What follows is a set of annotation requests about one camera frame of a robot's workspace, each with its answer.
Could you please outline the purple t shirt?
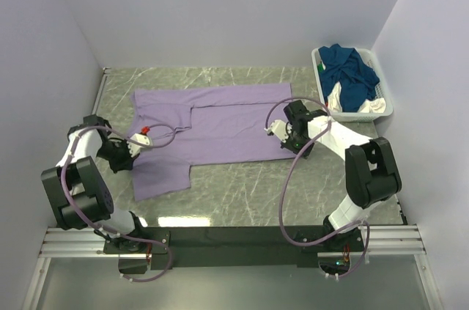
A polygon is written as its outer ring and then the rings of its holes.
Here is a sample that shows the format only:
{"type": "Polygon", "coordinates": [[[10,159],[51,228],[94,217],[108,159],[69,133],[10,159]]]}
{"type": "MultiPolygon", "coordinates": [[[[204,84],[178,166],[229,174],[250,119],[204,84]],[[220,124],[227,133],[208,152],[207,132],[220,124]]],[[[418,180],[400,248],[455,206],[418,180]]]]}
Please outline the purple t shirt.
{"type": "Polygon", "coordinates": [[[293,154],[265,132],[265,119],[285,120],[275,104],[291,97],[288,83],[137,89],[129,133],[150,128],[157,149],[133,164],[134,198],[142,201],[191,186],[192,166],[283,160],[293,154]]]}

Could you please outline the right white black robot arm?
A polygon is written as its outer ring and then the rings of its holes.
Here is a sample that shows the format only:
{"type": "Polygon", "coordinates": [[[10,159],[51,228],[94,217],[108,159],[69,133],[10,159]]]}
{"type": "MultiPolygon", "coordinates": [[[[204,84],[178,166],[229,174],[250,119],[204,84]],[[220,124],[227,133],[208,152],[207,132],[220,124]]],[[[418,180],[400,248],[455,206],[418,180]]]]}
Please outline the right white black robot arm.
{"type": "Polygon", "coordinates": [[[402,189],[402,180],[390,142],[356,133],[324,110],[308,110],[301,100],[284,108],[286,120],[273,121],[266,131],[295,154],[293,163],[307,158],[319,143],[344,161],[346,195],[323,221],[325,236],[345,234],[369,216],[381,203],[402,189]]]}

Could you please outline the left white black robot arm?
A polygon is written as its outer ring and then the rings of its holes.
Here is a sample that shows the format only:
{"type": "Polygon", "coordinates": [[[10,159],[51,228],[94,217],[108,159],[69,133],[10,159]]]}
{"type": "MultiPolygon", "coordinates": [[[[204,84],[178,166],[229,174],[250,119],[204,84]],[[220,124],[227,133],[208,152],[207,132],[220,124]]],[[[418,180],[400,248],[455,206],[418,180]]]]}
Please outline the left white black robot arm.
{"type": "Polygon", "coordinates": [[[41,181],[58,227],[63,230],[84,229],[88,224],[73,205],[97,226],[117,235],[143,237],[144,227],[130,211],[115,208],[110,190],[95,160],[106,160],[114,173],[130,171],[140,156],[141,148],[126,139],[112,138],[107,119],[96,114],[84,117],[82,124],[71,127],[67,134],[66,154],[55,167],[41,174],[41,181]]]}

